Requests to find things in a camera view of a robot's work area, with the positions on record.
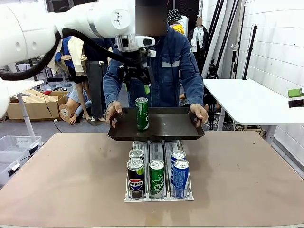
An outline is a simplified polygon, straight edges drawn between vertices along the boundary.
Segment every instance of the can lid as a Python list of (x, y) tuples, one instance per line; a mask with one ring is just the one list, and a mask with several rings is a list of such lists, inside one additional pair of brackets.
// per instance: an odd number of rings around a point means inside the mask
[(131, 150), (129, 153), (130, 158), (141, 158), (143, 156), (143, 150), (141, 149), (134, 149)]
[(184, 170), (189, 167), (189, 162), (184, 159), (178, 159), (174, 162), (174, 167)]
[(151, 169), (161, 170), (165, 166), (165, 163), (162, 160), (155, 159), (150, 162), (149, 166)]
[(139, 158), (132, 158), (128, 161), (129, 169), (139, 169), (143, 166), (143, 161)]
[(148, 99), (145, 98), (145, 97), (138, 97), (138, 98), (135, 100), (135, 102), (140, 102), (140, 103), (144, 103), (144, 102), (147, 102), (147, 101), (148, 101)]
[(173, 151), (172, 157), (176, 159), (184, 159), (186, 157), (186, 153), (184, 151)]

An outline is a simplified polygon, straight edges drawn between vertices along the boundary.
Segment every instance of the blue can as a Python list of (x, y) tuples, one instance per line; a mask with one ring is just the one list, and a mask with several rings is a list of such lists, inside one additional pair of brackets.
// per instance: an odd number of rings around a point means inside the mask
[(174, 189), (176, 198), (187, 197), (189, 178), (189, 162), (185, 159), (177, 159), (174, 162)]
[(186, 153), (184, 151), (173, 151), (171, 154), (171, 183), (174, 184), (173, 182), (173, 176), (174, 176), (174, 162), (177, 159), (186, 159)]

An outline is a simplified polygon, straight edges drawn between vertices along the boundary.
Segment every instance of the pepsi logo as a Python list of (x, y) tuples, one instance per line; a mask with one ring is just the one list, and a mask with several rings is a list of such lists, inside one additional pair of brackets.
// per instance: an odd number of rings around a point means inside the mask
[(130, 188), (134, 191), (141, 189), (143, 182), (141, 179), (129, 179)]

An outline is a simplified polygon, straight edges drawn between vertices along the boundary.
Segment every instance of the yellow scarf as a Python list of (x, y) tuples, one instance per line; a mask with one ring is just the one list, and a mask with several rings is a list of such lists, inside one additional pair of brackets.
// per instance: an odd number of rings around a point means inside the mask
[(175, 31), (180, 32), (181, 34), (185, 34), (185, 31), (182, 29), (182, 25), (181, 24), (177, 24), (174, 27), (172, 27)]

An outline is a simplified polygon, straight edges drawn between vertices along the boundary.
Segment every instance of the white shirt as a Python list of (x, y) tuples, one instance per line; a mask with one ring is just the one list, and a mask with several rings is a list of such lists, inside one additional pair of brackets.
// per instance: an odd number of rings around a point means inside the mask
[(204, 30), (202, 26), (197, 26), (193, 31), (193, 38), (191, 40), (191, 49), (192, 52), (197, 52), (196, 41), (199, 41), (199, 47), (203, 47), (204, 41)]

